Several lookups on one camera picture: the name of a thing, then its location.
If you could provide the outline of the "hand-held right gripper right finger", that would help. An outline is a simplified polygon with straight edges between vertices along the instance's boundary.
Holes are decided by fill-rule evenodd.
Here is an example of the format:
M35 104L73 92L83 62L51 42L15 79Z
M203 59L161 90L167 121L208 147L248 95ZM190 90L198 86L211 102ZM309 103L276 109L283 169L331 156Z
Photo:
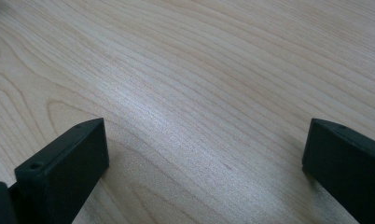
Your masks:
M360 224L375 224L375 141L338 123L313 119L303 169Z

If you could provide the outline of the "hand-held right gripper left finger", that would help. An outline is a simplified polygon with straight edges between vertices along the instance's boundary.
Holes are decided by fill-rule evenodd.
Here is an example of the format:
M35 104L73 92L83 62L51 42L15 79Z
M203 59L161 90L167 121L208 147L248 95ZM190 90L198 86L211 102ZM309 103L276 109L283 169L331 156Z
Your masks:
M15 169L24 224L71 224L109 167L104 121L72 127Z

